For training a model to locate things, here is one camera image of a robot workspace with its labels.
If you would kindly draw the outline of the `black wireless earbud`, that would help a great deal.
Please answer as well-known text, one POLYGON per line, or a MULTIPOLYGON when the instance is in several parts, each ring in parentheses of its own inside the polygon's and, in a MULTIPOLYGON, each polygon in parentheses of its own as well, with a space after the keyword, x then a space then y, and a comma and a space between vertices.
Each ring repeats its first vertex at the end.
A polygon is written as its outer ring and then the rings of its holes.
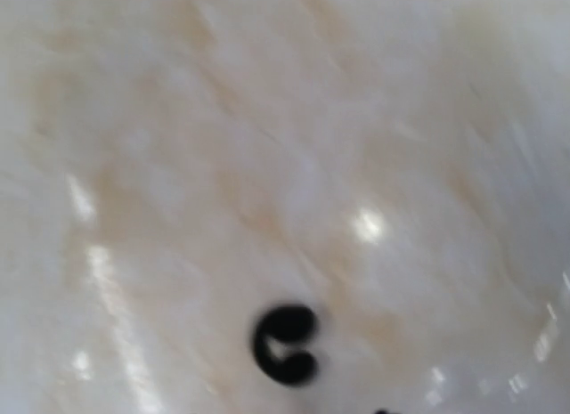
POLYGON ((257 320, 250 338, 253 359, 274 382, 308 385, 319 372, 318 361, 305 347, 319 330, 315 312, 304 304, 278 304, 257 320))

